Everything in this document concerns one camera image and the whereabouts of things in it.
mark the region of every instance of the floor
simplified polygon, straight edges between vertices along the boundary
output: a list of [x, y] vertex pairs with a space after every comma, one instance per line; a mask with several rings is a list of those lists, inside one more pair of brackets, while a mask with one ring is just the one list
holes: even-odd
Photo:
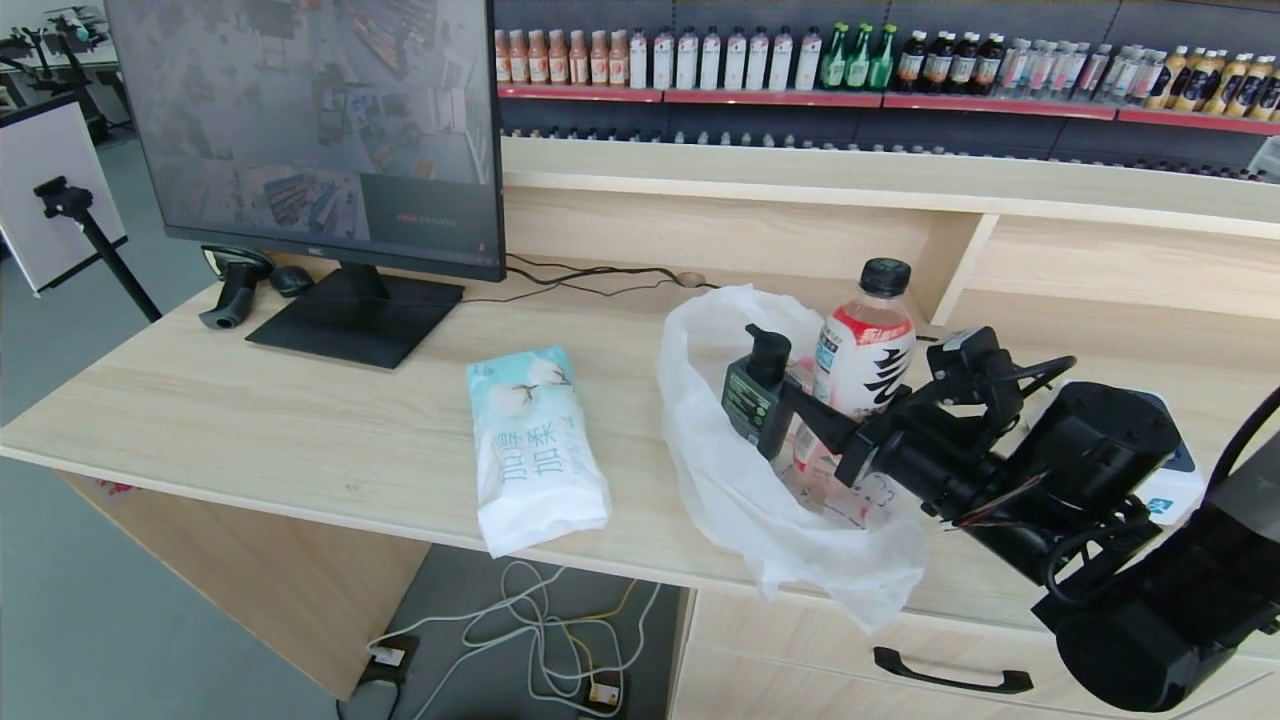
[[[136, 142], [100, 152], [129, 231], [122, 255], [161, 310], [211, 282], [197, 249], [164, 236]], [[0, 264], [4, 332], [0, 421], [8, 421], [145, 325], [96, 264], [33, 299], [17, 265]], [[428, 614], [466, 612], [498, 598], [503, 561], [434, 548], [393, 626]], [[566, 571], [552, 607], [564, 616], [612, 609], [627, 582]], [[614, 619], [625, 652], [652, 585], [636, 587]], [[630, 717], [660, 717], [667, 696], [676, 592], [663, 588], [631, 670]], [[0, 460], [0, 716], [5, 720], [329, 720], [333, 700], [170, 574], [81, 501], [51, 471]], [[488, 634], [509, 620], [477, 626]], [[461, 655], [462, 628], [428, 626], [397, 720], [413, 719]], [[584, 633], [593, 652], [604, 638]], [[553, 660], [567, 655], [552, 647]], [[515, 641], [465, 664], [425, 719], [571, 720], [563, 706], [526, 694], [529, 646]], [[370, 685], [348, 720], [383, 720], [390, 691]]]

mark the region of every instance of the monitor stand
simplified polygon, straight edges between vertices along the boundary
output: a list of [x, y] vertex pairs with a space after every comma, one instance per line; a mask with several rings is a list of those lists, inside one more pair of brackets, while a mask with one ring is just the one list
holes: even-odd
[[462, 290], [342, 263], [246, 340], [390, 369], [462, 300]]

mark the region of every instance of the black bottle cap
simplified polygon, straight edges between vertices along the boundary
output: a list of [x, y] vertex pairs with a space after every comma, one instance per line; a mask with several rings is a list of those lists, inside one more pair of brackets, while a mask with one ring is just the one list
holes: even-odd
[[787, 357], [791, 356], [791, 341], [782, 333], [762, 331], [759, 325], [746, 325], [755, 342], [746, 360], [746, 374], [764, 387], [773, 387], [787, 374]]
[[911, 282], [911, 266], [893, 258], [872, 258], [863, 265], [858, 287], [874, 297], [897, 297]]

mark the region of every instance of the black drawer handle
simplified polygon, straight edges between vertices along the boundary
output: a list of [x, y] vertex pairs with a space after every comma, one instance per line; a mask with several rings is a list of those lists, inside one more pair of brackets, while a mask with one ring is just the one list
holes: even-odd
[[923, 673], [916, 673], [902, 662], [902, 653], [891, 647], [877, 647], [873, 650], [876, 655], [876, 665], [881, 669], [897, 675], [899, 678], [910, 678], [913, 680], [923, 680], [925, 683], [933, 683], [936, 685], [946, 685], [948, 688], [960, 688], [961, 691], [977, 691], [980, 693], [997, 693], [997, 694], [1018, 694], [1033, 689], [1036, 685], [1032, 684], [1032, 676], [1021, 670], [1002, 670], [1005, 675], [1005, 682], [998, 685], [975, 685], [973, 683], [961, 683], [960, 680], [948, 680], [946, 678], [934, 678], [933, 675], [925, 675]]

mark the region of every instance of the white plastic bag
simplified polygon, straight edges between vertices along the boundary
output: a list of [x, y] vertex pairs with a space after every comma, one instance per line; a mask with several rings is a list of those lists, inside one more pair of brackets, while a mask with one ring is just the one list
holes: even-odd
[[561, 346], [467, 368], [480, 534], [500, 557], [609, 521], [609, 486], [586, 445]]
[[[730, 425], [719, 404], [730, 363], [746, 355], [755, 323], [808, 351], [822, 318], [794, 297], [726, 287], [676, 307], [658, 355], [662, 430], [689, 516], [713, 543], [740, 552], [764, 597], [778, 583], [822, 587], [867, 632], [906, 605], [924, 574], [925, 541], [897, 491], [886, 520], [860, 529], [797, 505], [769, 462]], [[790, 446], [783, 448], [790, 457]]]

